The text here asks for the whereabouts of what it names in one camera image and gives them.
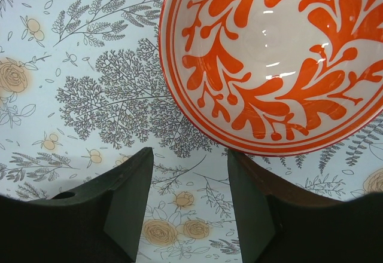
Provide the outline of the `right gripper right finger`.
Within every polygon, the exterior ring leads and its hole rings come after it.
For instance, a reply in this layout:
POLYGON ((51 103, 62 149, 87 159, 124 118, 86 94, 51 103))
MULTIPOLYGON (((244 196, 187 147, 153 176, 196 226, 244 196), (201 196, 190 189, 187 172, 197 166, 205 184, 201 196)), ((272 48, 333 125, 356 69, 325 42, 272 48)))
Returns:
POLYGON ((351 201, 317 195, 229 151, 244 262, 381 262, 382 194, 351 201))

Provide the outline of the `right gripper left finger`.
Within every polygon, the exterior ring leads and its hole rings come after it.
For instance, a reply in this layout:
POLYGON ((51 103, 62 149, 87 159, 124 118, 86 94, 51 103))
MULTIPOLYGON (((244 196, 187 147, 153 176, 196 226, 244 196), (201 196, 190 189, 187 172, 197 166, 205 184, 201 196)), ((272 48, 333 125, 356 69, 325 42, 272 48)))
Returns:
POLYGON ((1 261, 135 262, 153 164, 146 147, 51 199, 1 197, 1 261))

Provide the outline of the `red floral pattern bowl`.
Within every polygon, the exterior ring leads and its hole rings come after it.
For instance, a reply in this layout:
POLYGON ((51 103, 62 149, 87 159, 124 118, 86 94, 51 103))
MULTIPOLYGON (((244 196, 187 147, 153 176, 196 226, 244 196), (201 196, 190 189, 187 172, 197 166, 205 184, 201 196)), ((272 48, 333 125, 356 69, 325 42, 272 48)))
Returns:
POLYGON ((164 0, 159 54, 183 114, 237 151, 316 151, 382 112, 382 0, 164 0))

